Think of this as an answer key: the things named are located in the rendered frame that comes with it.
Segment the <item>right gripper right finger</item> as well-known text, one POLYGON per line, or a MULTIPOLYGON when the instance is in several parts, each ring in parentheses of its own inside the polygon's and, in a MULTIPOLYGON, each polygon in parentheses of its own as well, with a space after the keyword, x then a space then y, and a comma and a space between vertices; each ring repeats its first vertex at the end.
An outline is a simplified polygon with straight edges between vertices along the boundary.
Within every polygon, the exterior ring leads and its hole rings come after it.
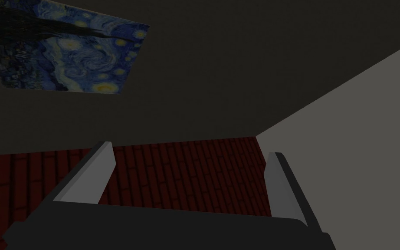
POLYGON ((297 219, 311 230, 322 232, 317 217, 282 153, 268 154, 264 179, 272 217, 297 219))

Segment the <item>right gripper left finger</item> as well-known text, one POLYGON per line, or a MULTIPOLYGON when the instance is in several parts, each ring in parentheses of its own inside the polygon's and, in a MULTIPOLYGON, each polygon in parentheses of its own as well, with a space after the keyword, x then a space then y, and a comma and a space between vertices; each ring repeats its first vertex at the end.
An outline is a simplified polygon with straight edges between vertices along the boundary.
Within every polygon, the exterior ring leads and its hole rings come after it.
POLYGON ((100 141, 39 204, 53 201, 97 204, 116 166, 110 141, 100 141))

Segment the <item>blue starry night painting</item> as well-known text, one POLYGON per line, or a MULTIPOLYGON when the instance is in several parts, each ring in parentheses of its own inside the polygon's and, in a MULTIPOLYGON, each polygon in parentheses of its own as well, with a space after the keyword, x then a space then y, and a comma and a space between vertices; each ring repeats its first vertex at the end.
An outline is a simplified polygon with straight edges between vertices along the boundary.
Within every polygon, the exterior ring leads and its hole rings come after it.
POLYGON ((120 94, 149 26, 51 0, 0 0, 3 87, 120 94))

